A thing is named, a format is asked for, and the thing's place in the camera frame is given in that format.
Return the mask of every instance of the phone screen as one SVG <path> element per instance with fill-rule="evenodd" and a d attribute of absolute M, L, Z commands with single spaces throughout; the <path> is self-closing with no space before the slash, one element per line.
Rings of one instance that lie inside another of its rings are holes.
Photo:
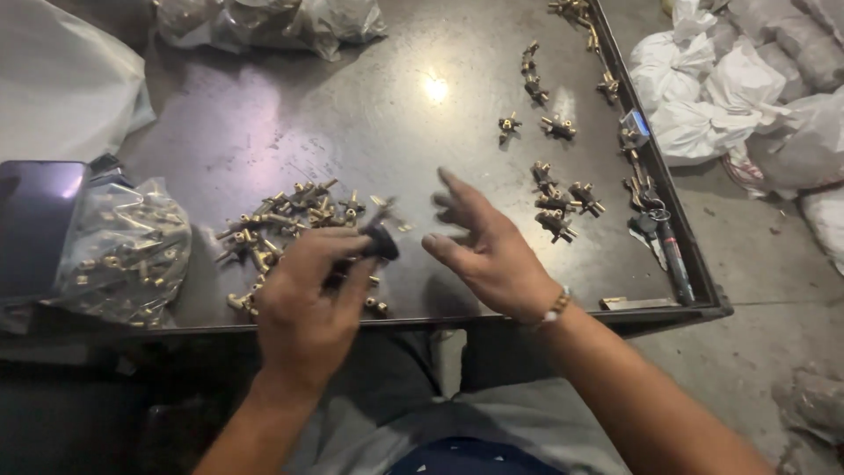
<path fill-rule="evenodd" d="M 0 163 L 0 303 L 50 297 L 88 166 Z"/>

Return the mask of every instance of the gray pants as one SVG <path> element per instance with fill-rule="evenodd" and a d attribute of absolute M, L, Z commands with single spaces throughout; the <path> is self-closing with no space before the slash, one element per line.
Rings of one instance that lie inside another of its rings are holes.
<path fill-rule="evenodd" d="M 461 395 L 554 378 L 547 359 L 525 332 L 500 324 L 467 329 Z M 361 331 L 284 468 L 299 472 L 382 425 L 443 401 L 430 337 L 423 331 Z M 571 391 L 562 379 L 560 387 Z"/>

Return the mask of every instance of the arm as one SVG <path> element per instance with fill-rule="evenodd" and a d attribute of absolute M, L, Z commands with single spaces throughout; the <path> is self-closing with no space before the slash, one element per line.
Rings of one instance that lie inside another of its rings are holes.
<path fill-rule="evenodd" d="M 440 171 L 441 221 L 470 231 L 468 246 L 428 235 L 423 247 L 490 309 L 540 325 L 562 288 L 515 225 L 474 188 Z M 633 473 L 772 474 L 738 435 L 688 397 L 613 331 L 570 304 L 538 333 L 553 363 L 592 409 Z"/>
<path fill-rule="evenodd" d="M 349 228 L 308 231 L 273 268 L 255 296 L 263 367 L 194 475 L 278 473 L 349 352 L 376 261 L 354 263 L 336 295 L 322 283 L 369 241 Z"/>

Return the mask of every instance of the black rubber part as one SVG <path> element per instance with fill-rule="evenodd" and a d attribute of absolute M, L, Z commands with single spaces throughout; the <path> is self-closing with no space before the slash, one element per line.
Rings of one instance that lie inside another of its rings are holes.
<path fill-rule="evenodd" d="M 361 233 L 372 238 L 362 255 L 364 257 L 378 256 L 387 260 L 398 259 L 398 247 L 396 242 L 392 240 L 390 232 L 382 224 L 374 224 L 367 226 L 361 230 Z"/>

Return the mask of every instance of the hand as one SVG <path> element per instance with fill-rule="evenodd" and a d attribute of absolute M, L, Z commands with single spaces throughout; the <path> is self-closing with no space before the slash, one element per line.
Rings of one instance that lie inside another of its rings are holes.
<path fill-rule="evenodd" d="M 562 292 L 539 263 L 524 237 L 506 216 L 475 188 L 443 168 L 440 180 L 449 194 L 435 194 L 445 207 L 437 218 L 469 230 L 466 246 L 441 234 L 429 234 L 422 247 L 453 270 L 494 312 L 523 323 L 537 323 Z"/>
<path fill-rule="evenodd" d="M 335 296 L 322 283 L 337 260 L 360 254 L 369 241 L 353 229 L 325 228 L 286 250 L 255 295 L 264 386 L 319 398 L 349 352 L 377 261 L 355 262 Z"/>

